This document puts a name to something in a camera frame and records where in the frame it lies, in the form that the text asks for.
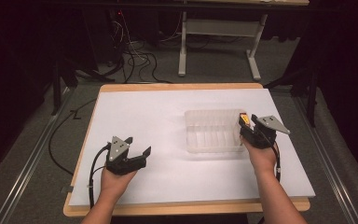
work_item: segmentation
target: clear plastic container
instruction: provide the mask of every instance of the clear plastic container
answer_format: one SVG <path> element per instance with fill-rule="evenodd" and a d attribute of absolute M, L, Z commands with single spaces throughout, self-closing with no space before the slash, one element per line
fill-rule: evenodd
<path fill-rule="evenodd" d="M 187 150 L 191 153 L 243 151 L 238 123 L 241 109 L 185 112 Z"/>

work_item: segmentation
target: metal rail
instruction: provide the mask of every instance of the metal rail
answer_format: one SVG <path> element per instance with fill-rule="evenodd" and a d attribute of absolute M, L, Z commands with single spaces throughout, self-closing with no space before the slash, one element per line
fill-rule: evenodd
<path fill-rule="evenodd" d="M 73 91 L 70 91 L 69 88 L 66 88 L 63 91 L 62 96 L 64 97 L 64 100 L 62 106 L 58 110 L 57 114 L 50 118 L 45 130 L 42 132 L 41 136 L 37 140 L 36 145 L 34 146 L 34 150 L 28 158 L 28 161 L 22 168 L 19 177 L 17 178 L 15 184 L 13 185 L 13 188 L 7 196 L 7 199 L 5 200 L 4 204 L 0 209 L 0 223 L 8 223 L 8 220 L 13 214 L 13 211 L 21 198 L 21 195 L 25 191 L 25 188 L 27 187 L 31 176 L 33 175 L 34 170 L 43 155 L 43 148 L 48 139 L 51 137 L 51 132 L 57 122 L 57 119 L 60 116 L 65 105 L 68 103 L 69 98 L 70 96 L 72 96 L 72 94 Z"/>
<path fill-rule="evenodd" d="M 330 182 L 330 185 L 336 194 L 337 200 L 339 205 L 341 206 L 342 211 L 344 212 L 345 218 L 347 219 L 348 223 L 350 224 L 358 224 L 358 214 L 357 211 L 351 201 L 351 197 L 348 194 L 347 188 L 345 187 L 344 183 L 341 181 L 336 168 L 334 167 L 333 163 L 328 156 L 327 150 L 322 143 L 321 138 L 317 131 L 311 127 L 309 120 L 306 116 L 306 110 L 304 103 L 301 101 L 299 97 L 294 97 L 294 102 L 296 105 L 297 110 L 299 110 L 299 114 L 301 118 L 306 123 L 308 129 L 310 130 L 310 135 L 313 138 L 313 141 L 316 145 L 316 153 L 319 156 L 319 159 L 322 163 L 326 176 Z"/>

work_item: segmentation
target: person's right hand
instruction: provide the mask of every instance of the person's right hand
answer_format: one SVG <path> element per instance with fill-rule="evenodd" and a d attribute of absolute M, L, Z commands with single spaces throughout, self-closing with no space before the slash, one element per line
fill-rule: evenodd
<path fill-rule="evenodd" d="M 274 167 L 276 163 L 275 153 L 272 148 L 256 148 L 253 147 L 244 137 L 241 136 L 241 141 L 249 151 L 251 163 L 254 166 L 255 174 L 260 175 L 267 173 L 274 174 Z"/>

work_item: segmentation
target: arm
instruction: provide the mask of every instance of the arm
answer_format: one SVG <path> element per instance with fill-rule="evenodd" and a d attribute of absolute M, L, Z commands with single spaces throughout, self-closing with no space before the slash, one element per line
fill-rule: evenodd
<path fill-rule="evenodd" d="M 307 223 L 275 178 L 276 159 L 272 149 L 252 147 L 243 137 L 241 137 L 241 141 L 248 149 L 251 163 L 255 168 L 255 177 L 266 223 Z"/>
<path fill-rule="evenodd" d="M 103 168 L 100 196 L 82 223 L 110 223 L 118 199 L 123 195 L 135 174 L 136 171 L 127 175 L 114 175 Z"/>

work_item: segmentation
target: floor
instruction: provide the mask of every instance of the floor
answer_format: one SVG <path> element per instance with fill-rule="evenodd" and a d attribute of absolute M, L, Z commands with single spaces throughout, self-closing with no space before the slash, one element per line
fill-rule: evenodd
<path fill-rule="evenodd" d="M 128 83 L 154 82 L 156 79 L 172 83 L 253 82 L 244 58 L 246 46 L 250 43 L 249 39 L 223 37 L 209 40 L 207 44 L 202 39 L 189 41 L 185 77 L 177 76 L 177 39 L 160 43 L 157 49 L 142 42 L 133 43 L 130 48 L 138 66 L 134 67 Z M 296 44 L 297 41 L 280 43 L 275 38 L 261 41 L 255 56 L 262 77 L 261 84 L 267 84 L 282 75 Z M 157 63 L 151 54 L 144 53 L 153 53 Z M 111 76 L 117 83 L 124 82 L 131 73 L 131 66 L 128 65 L 132 62 L 131 57 L 125 55 L 125 60 L 125 72 Z M 150 64 L 142 68 L 141 64 L 148 62 Z M 100 72 L 108 69 L 105 63 L 100 64 Z M 102 84 L 80 78 L 77 88 L 63 92 L 64 104 L 57 116 L 50 115 L 53 109 L 52 90 L 47 92 L 46 102 L 24 124 L 21 135 L 0 165 L 0 223 L 78 223 L 81 220 L 80 217 L 66 217 L 62 213 L 66 189 L 72 177 L 52 162 L 48 146 L 60 164 L 68 170 L 75 169 L 94 103 L 78 111 L 76 116 L 81 119 L 65 119 L 71 114 L 70 110 L 96 98 Z M 317 128 L 312 128 L 304 118 L 303 99 L 291 97 L 288 88 L 279 87 L 271 91 L 271 95 L 283 123 L 293 133 L 291 140 L 316 192 L 316 197 L 310 199 L 310 210 L 304 212 L 303 216 L 309 223 L 358 223 L 358 166 L 345 149 L 345 143 L 342 143 L 324 105 L 323 96 L 318 93 L 315 111 Z M 61 122 L 62 126 L 51 139 L 52 131 Z M 248 214 L 247 219 L 249 223 L 256 223 L 261 216 Z M 173 223 L 172 219 L 144 217 L 134 220 L 120 217 L 115 223 Z M 246 223 L 242 215 L 223 216 L 223 220 Z"/>

